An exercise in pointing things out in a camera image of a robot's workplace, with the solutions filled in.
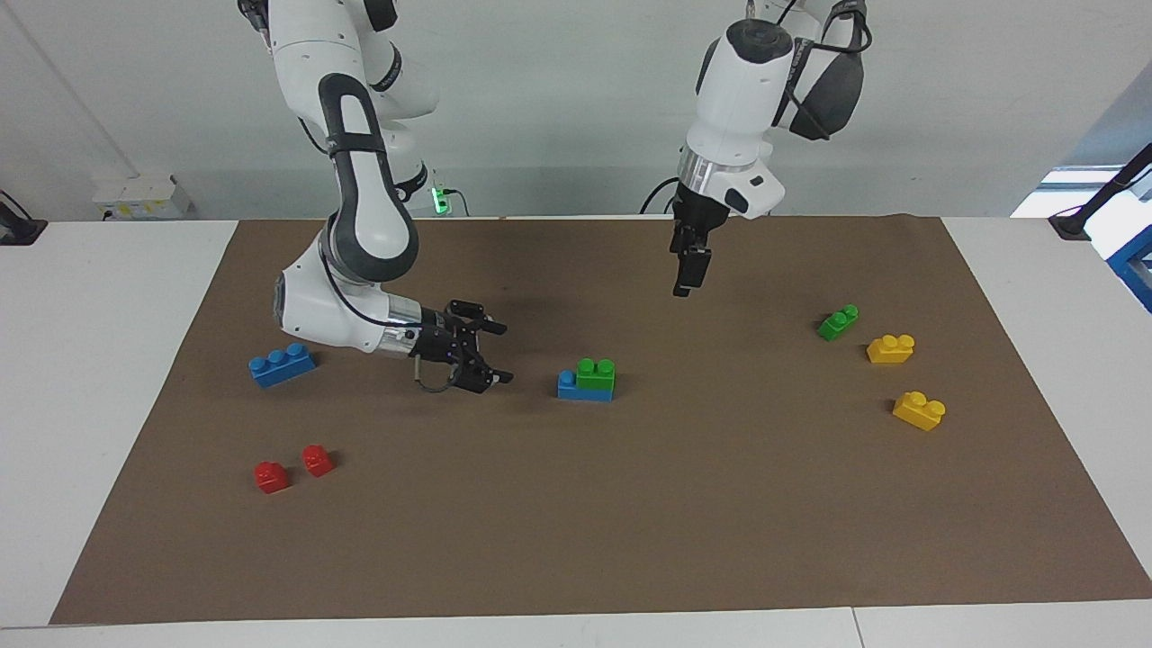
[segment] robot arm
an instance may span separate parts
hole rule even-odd
[[[434,311],[380,289],[408,272],[419,250],[392,176],[380,116],[399,119],[435,106],[434,91],[424,90],[418,75],[403,81],[399,51],[379,33],[395,22],[391,0],[241,0],[241,10],[266,31],[289,108],[324,134],[341,195],[339,210],[281,273],[280,326],[319,344],[450,364],[448,386],[476,393],[511,380],[479,353],[478,333],[506,331],[482,306],[454,301]],[[379,92],[394,91],[392,103],[379,99]]]
[[[827,140],[844,127],[859,98],[859,53],[872,42],[864,0],[790,0],[776,23],[755,13],[750,5],[749,17],[712,44],[696,84],[697,118],[673,201],[675,296],[687,297],[704,284],[712,229],[732,212],[753,219],[783,199],[783,186],[766,166],[772,155],[766,131],[776,126]],[[810,37],[793,38],[786,27]]]
[[[780,103],[793,54],[791,36],[767,21],[728,28],[704,58],[696,84],[696,121],[680,159],[670,251],[680,261],[673,294],[704,284],[712,261],[708,233],[732,212],[768,213],[785,188],[760,158],[772,108]]]

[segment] black cable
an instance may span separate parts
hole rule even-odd
[[[463,201],[463,203],[464,203],[464,216],[467,216],[469,218],[472,217],[472,212],[468,210],[468,198],[464,196],[463,191],[461,191],[460,189],[445,189],[444,190],[444,195],[445,196],[460,196],[460,199]]]
[[[416,356],[416,362],[419,362],[419,361],[420,361],[420,356],[417,355]],[[424,391],[426,393],[444,393],[444,392],[450,390],[452,387],[456,386],[456,382],[460,379],[460,364],[453,364],[452,366],[452,374],[448,376],[448,382],[445,383],[444,386],[440,386],[440,387],[430,387],[430,386],[425,385],[424,384],[424,378],[422,376],[419,376],[418,374],[419,374],[419,371],[417,370],[416,384],[420,387],[422,391]]]
[[[824,50],[826,52],[839,52],[841,54],[859,54],[861,52],[867,50],[872,46],[872,30],[867,28],[867,22],[861,25],[861,31],[867,37],[859,47],[840,47],[838,45],[825,45],[823,43],[816,43],[812,45],[813,50]]]
[[[1052,227],[1056,231],[1056,234],[1066,241],[1078,241],[1084,240],[1087,236],[1084,234],[1084,226],[1087,225],[1090,218],[1097,214],[1104,205],[1116,197],[1116,194],[1128,189],[1132,186],[1132,182],[1137,179],[1137,174],[1152,165],[1152,142],[1149,142],[1146,146],[1140,149],[1140,152],[1136,153],[1131,160],[1128,161],[1120,172],[1109,180],[1100,190],[1096,193],[1079,211],[1073,216],[1053,216],[1048,219]]]
[[[776,24],[785,22],[785,17],[788,16],[788,13],[791,12],[791,8],[795,6],[796,6],[796,0],[791,0],[790,2],[788,2],[788,6],[785,7],[785,13],[780,14],[780,17],[776,18]]]
[[[1144,180],[1145,178],[1147,178],[1147,176],[1149,176],[1150,174],[1152,174],[1152,167],[1150,167],[1150,168],[1149,168],[1147,171],[1145,171],[1144,173],[1142,173],[1142,174],[1140,174],[1140,176],[1139,176],[1139,178],[1137,178],[1136,180],[1132,180],[1132,181],[1131,181],[1131,182],[1129,182],[1128,184],[1121,184],[1121,187],[1123,187],[1124,189],[1131,189],[1132,187],[1135,187],[1135,186],[1139,184],[1139,183],[1140,183],[1140,181],[1143,181],[1143,180]],[[1063,216],[1063,214],[1066,214],[1066,213],[1068,213],[1068,212],[1070,212],[1070,211],[1073,211],[1073,210],[1077,210],[1077,209],[1081,209],[1081,208],[1083,208],[1083,206],[1084,206],[1084,205],[1076,205],[1076,206],[1074,206],[1074,208],[1068,208],[1068,209],[1066,209],[1066,210],[1063,210],[1063,211],[1058,211],[1056,213],[1054,213],[1054,214],[1049,216],[1048,218],[1055,218],[1055,217],[1058,217],[1058,216]]]
[[[824,129],[824,125],[820,123],[820,120],[816,119],[816,116],[812,115],[812,111],[804,107],[804,104],[802,104],[801,100],[796,98],[796,93],[793,92],[790,88],[785,88],[785,95],[788,96],[789,101],[796,104],[796,113],[803,114],[805,118],[808,118],[808,120],[812,122],[812,126],[820,131],[820,140],[832,140],[832,135]]]
[[[649,194],[649,197],[644,198],[644,205],[641,208],[641,213],[644,213],[644,212],[647,211],[647,206],[650,204],[652,204],[652,198],[654,198],[655,195],[660,193],[660,189],[664,189],[665,187],[667,187],[668,184],[672,184],[673,182],[676,182],[677,180],[680,180],[680,179],[679,178],[669,178],[669,179],[665,180],[664,182],[657,184],[655,189],[652,189],[652,193]]]
[[[20,201],[17,201],[16,198],[13,198],[12,194],[9,194],[8,191],[0,191],[0,196],[3,196],[6,201],[12,203],[16,209],[20,210],[21,213],[24,214],[24,220],[32,220],[32,214],[28,213],[28,210],[24,209],[24,205],[20,204]]]
[[[316,137],[312,137],[312,131],[308,129],[308,125],[304,123],[304,120],[297,119],[297,121],[300,121],[300,127],[304,129],[304,135],[308,135],[308,141],[312,143],[312,146],[314,146],[317,151],[320,151],[324,155],[328,155],[327,151],[321,149],[320,145],[316,143]]]
[[[336,293],[338,297],[340,297],[340,301],[341,303],[344,304],[344,308],[351,311],[351,314],[355,315],[356,317],[359,317],[361,319],[367,322],[369,324],[376,324],[377,326],[384,326],[386,329],[420,329],[424,326],[423,324],[406,324],[403,322],[382,322],[380,319],[376,319],[369,317],[367,315],[364,315],[363,312],[357,310],[356,307],[353,306],[350,301],[348,301],[348,297],[344,296],[343,291],[341,291],[340,286],[336,285],[336,278],[332,274],[332,266],[328,265],[328,257],[324,256],[324,248],[320,248],[320,264],[324,265],[324,273],[328,276],[328,284],[332,286],[332,291]]]

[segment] blue block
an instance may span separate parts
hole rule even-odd
[[[1128,285],[1128,289],[1152,312],[1152,270],[1145,259],[1152,255],[1152,226],[1146,227],[1127,246],[1120,248],[1108,259],[1116,277]]]
[[[300,342],[288,345],[288,351],[276,349],[267,357],[253,357],[248,363],[248,370],[252,374],[252,379],[264,389],[279,385],[285,380],[290,380],[301,374],[306,374],[316,369],[312,355],[308,353],[308,347]]]
[[[561,400],[612,402],[612,390],[582,390],[576,386],[576,374],[566,369],[556,378],[556,397]]]

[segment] stacked blocks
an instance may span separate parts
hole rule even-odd
[[[828,340],[829,342],[840,338],[848,332],[849,329],[856,324],[859,319],[861,311],[852,304],[846,306],[843,309],[833,312],[827,319],[820,324],[820,337]]]
[[[566,369],[556,379],[556,397],[562,400],[612,402],[615,389],[616,364],[611,360],[585,357],[576,364],[575,374]]]
[[[903,364],[916,351],[916,340],[911,336],[885,336],[872,340],[867,346],[867,359],[873,364]]]
[[[256,485],[268,495],[291,485],[288,482],[288,472],[280,464],[264,461],[256,467],[255,473]]]
[[[907,392],[896,401],[892,415],[901,421],[911,423],[925,432],[931,432],[945,414],[943,404],[939,400],[930,401],[920,392]]]
[[[252,379],[263,389],[279,385],[312,369],[316,369],[316,362],[308,353],[308,347],[300,342],[288,345],[287,352],[276,349],[267,357],[253,357],[248,363]]]
[[[576,364],[576,386],[582,390],[613,391],[616,389],[616,363],[611,360],[592,362],[585,357]]]
[[[313,477],[323,477],[335,468],[332,464],[332,458],[328,457],[328,452],[324,450],[323,445],[310,445],[305,447],[302,459],[304,460],[304,468],[308,469]]]

